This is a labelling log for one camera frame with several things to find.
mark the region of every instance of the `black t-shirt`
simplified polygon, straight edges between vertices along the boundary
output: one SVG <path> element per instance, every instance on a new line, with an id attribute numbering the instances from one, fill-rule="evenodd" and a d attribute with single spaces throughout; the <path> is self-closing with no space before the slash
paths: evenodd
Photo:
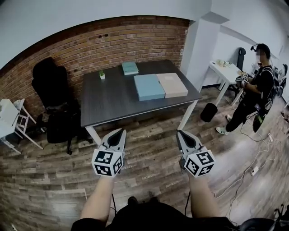
<path id="1" fill-rule="evenodd" d="M 106 228 L 104 222 L 92 218 L 84 218 L 76 221 L 71 231 L 229 231 L 234 228 L 236 229 L 226 217 L 189 218 L 169 205 L 144 203 L 124 207 Z"/>
<path id="2" fill-rule="evenodd" d="M 251 84 L 256 85 L 257 90 L 260 91 L 261 94 L 252 91 L 246 91 L 246 100 L 252 103 L 252 105 L 255 105 L 256 103 L 261 105 L 266 104 L 267 99 L 270 96 L 271 90 L 274 86 L 272 67 L 261 67 L 258 73 L 255 75 L 254 79 L 251 81 Z"/>

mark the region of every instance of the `wood laminate floor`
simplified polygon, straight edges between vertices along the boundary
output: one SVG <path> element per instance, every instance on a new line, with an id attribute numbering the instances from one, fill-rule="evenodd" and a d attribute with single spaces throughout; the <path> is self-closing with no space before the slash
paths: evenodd
<path id="1" fill-rule="evenodd" d="M 218 105 L 219 112 L 210 123 L 200 119 L 206 103 L 213 101 L 219 91 L 216 88 L 202 90 L 203 98 L 197 103 L 184 130 L 197 135 L 201 142 L 211 149 L 216 164 L 209 175 L 210 188 L 220 196 L 250 166 L 258 151 L 257 165 L 268 160 L 255 176 L 249 171 L 238 190 L 232 205 L 230 218 L 241 224 L 251 217 L 271 217 L 281 203 L 289 202 L 289 142 L 284 131 L 288 128 L 280 111 L 282 99 L 276 99 L 269 115 L 261 127 L 260 135 L 272 134 L 275 145 L 268 145 L 269 139 L 254 142 L 236 129 L 228 136 L 215 131 L 216 126 L 226 125 L 226 114 L 233 108 L 223 97 Z M 229 101 L 232 94 L 226 93 Z M 130 196 L 146 201 L 151 195 L 158 196 L 184 213 L 188 196 L 188 178 L 178 165 L 180 153 L 177 148 L 176 130 L 185 106 L 168 108 L 149 114 L 97 127 L 103 137 L 117 128 L 127 130 L 125 165 L 115 178 L 114 197 L 117 210 L 124 207 Z M 247 122 L 242 130 L 254 139 Z M 18 231 L 70 230 L 80 215 L 86 198 L 92 193 L 98 181 L 91 167 L 95 145 L 74 139 L 73 154 L 65 152 L 66 143 L 49 144 L 46 135 L 38 137 L 44 150 L 38 149 L 27 140 L 18 148 L 22 154 L 0 146 L 0 219 L 5 230 L 12 230 L 11 223 Z M 221 213 L 228 216 L 232 199 L 241 181 L 217 199 Z M 111 209 L 109 221 L 113 219 Z"/>

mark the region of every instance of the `brick wall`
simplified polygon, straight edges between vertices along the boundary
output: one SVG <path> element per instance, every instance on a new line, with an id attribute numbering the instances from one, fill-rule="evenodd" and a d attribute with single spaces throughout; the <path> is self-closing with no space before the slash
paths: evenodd
<path id="1" fill-rule="evenodd" d="M 45 109 L 31 85 L 32 70 L 50 56 L 57 65 L 66 67 L 69 86 L 78 100 L 85 73 L 131 60 L 169 59 L 179 67 L 188 25 L 189 20 L 179 18 L 130 16 L 66 29 L 29 47 L 0 70 L 0 98 L 25 98 L 32 116 L 43 113 Z"/>

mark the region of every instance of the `black trash can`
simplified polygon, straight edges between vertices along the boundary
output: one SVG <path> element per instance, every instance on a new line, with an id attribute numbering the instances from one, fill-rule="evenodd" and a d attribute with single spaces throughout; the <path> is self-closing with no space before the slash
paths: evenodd
<path id="1" fill-rule="evenodd" d="M 203 109 L 202 113 L 200 114 L 200 118 L 204 122 L 211 122 L 213 117 L 216 115 L 218 112 L 218 109 L 215 104 L 213 103 L 208 103 L 205 108 Z"/>

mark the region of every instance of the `dark gray table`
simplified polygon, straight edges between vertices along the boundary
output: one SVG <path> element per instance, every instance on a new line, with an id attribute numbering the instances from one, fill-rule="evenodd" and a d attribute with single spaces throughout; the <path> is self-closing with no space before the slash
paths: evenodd
<path id="1" fill-rule="evenodd" d="M 188 90 L 184 97 L 139 101 L 134 75 L 124 76 L 122 66 L 105 69 L 105 80 L 98 72 L 84 75 L 81 98 L 81 126 L 85 127 L 95 142 L 101 143 L 93 126 L 138 114 L 191 103 L 178 127 L 182 130 L 198 99 L 199 92 L 169 60 L 137 63 L 139 74 L 177 73 Z"/>

